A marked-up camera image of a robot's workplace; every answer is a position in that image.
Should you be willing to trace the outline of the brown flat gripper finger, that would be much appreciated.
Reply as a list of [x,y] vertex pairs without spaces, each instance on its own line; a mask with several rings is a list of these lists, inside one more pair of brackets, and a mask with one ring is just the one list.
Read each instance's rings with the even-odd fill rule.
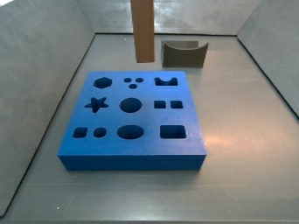
[[155,6],[153,0],[129,0],[137,63],[155,61]]

